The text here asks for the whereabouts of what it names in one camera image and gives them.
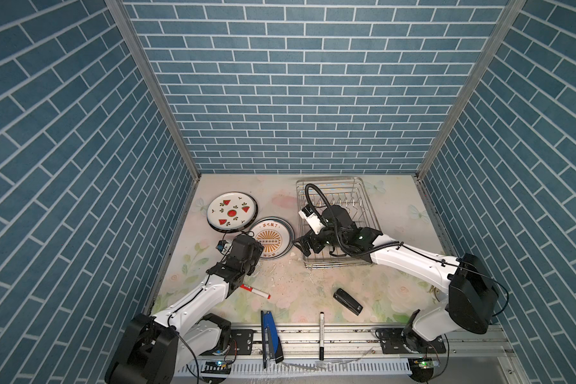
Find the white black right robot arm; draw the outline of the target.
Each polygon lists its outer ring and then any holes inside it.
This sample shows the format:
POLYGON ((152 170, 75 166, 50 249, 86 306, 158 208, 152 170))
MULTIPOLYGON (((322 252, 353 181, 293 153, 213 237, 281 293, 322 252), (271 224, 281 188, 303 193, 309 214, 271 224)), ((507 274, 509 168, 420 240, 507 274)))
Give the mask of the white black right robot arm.
POLYGON ((310 227, 294 241, 305 256, 331 246, 349 258, 412 275, 442 293, 437 304, 416 310, 403 329, 403 342, 412 350, 453 331, 488 331, 499 292, 478 257, 456 258, 408 246, 374 228, 358 227, 347 210, 337 205, 318 212, 308 204, 299 217, 310 227))

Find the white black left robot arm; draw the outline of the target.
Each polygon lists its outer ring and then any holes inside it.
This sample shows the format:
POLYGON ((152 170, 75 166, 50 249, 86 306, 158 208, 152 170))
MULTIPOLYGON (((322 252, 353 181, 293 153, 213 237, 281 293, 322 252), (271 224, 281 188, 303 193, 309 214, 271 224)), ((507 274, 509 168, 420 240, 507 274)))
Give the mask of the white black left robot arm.
POLYGON ((175 372, 214 348, 224 351, 230 322, 210 310, 254 273, 264 245, 247 233, 218 244, 222 260, 175 304, 140 313, 126 326, 105 373, 106 383, 170 383, 175 372))

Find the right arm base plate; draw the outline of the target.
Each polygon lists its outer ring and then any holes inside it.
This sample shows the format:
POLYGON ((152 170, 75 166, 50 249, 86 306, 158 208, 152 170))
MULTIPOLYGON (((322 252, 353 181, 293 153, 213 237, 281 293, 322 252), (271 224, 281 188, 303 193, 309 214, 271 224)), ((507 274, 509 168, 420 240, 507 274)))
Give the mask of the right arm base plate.
POLYGON ((398 327, 383 327, 374 329, 374 336, 380 342, 384 355, 401 354, 444 354, 447 352, 446 342, 442 336, 427 342, 414 332, 404 332, 398 327))

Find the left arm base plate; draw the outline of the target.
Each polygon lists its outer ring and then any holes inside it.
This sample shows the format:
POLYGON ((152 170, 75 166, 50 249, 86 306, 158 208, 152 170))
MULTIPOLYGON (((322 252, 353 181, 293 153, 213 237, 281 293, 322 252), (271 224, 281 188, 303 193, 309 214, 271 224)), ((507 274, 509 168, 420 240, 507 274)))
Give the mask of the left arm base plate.
POLYGON ((226 347, 222 350, 222 356, 250 356, 254 347, 255 332, 252 329, 235 329, 230 332, 226 347))

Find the orange sunburst white plate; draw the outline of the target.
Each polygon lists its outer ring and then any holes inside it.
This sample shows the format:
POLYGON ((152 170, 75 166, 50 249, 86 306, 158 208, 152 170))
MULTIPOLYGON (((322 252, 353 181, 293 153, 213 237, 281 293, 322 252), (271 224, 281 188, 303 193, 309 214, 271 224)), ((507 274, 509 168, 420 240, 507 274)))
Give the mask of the orange sunburst white plate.
POLYGON ((263 246, 261 259, 275 260, 287 255, 295 240, 294 229, 288 221, 267 217, 257 221, 250 234, 263 246))

